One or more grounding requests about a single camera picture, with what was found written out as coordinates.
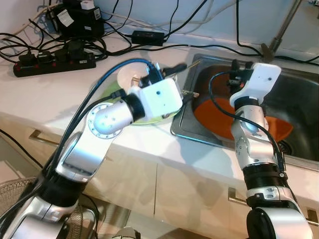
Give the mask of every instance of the kitchen counter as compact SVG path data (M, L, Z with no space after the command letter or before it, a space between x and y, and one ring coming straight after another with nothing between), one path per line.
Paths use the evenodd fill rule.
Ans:
M110 51L126 46L125 42L116 37L108 38L107 45ZM117 63L139 57L158 61L162 66L174 66L180 62L191 63L196 53L258 61L257 58L242 57L223 50L169 48L155 52L134 51L119 57L109 57L98 62L95 69L24 78L16 78L12 72L12 64L2 62L0 64L0 117L62 135L92 85ZM274 61L274 64L318 73L316 66L278 60ZM178 75L181 87L186 75L187 72ZM106 80L94 99L99 98L105 88L115 80L116 73ZM243 181L234 151L173 136L170 133L171 121L172 119L166 119L156 124L126 127L114 140L110 150L125 152L128 155L153 160L185 171L195 170L203 177L227 182L230 185ZM318 172L287 165L287 174L290 186L297 196L319 200Z

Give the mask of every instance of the sink basin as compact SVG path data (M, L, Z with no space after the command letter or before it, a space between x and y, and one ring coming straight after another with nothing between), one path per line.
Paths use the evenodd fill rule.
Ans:
M173 120L171 132L191 140L234 149L233 140L211 132L194 115L195 109L209 99L209 79L218 72L230 70L232 59L196 54L193 61L197 60L200 63L190 69L184 89L200 92L200 97L183 106ZM319 168L318 86L318 74L282 69L272 91L266 95L262 104L267 116L284 120L293 126L289 136L279 142L283 152L290 155L289 158L299 160L293 164L315 170ZM226 80L225 84L213 86L213 91L218 96L230 97Z

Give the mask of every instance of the green plate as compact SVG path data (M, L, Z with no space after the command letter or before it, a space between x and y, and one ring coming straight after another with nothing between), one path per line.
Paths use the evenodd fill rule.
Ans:
M101 95L101 98L103 97L106 97L106 96L109 96L112 92L114 91L117 91L119 90L121 87L119 86L118 82L115 81L113 82L112 84L110 84L107 89L103 92L103 94ZM116 102L118 99L111 99L111 100L108 100L107 102L110 102L110 103L114 103ZM172 114L170 114L166 119L168 118L171 118L173 117L175 114L177 114L177 112L174 112ZM136 122L133 123L133 125L145 125L145 124L151 124L151 123L158 123L158 122L161 122L163 120L163 118L160 116L160 117L155 117L149 121L144 121L144 120L138 120Z

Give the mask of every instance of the faucet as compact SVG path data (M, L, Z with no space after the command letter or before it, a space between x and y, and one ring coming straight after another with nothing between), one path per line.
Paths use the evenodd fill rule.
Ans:
M301 4L303 0L295 0L293 3L284 23L282 24L281 28L279 29L277 35L273 38L270 46L268 47L265 43L261 44L261 49L263 51L264 55L264 61L266 63L272 62L275 58L276 51L278 47L280 46L280 43L282 42L283 35L285 34L285 31L287 30L287 27L289 26L291 20L293 19L299 5Z

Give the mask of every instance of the stainless steel sink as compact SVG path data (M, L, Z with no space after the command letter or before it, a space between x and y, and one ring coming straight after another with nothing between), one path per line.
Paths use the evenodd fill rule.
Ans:
M217 72L230 69L232 59L196 54L193 61L197 60L200 63L189 71L184 89L198 92L205 87L204 95L207 94L205 97L208 98L208 80ZM291 159L287 163L315 170L319 169L318 86L318 74L282 69L262 105L268 116L285 120L294 127L290 135L280 141L283 152L290 155L289 158L298 159L298 162ZM221 87L219 94L228 97L227 87ZM220 138L196 119L193 111L200 103L198 100L188 102L175 116L171 132L180 137L233 149L233 141Z

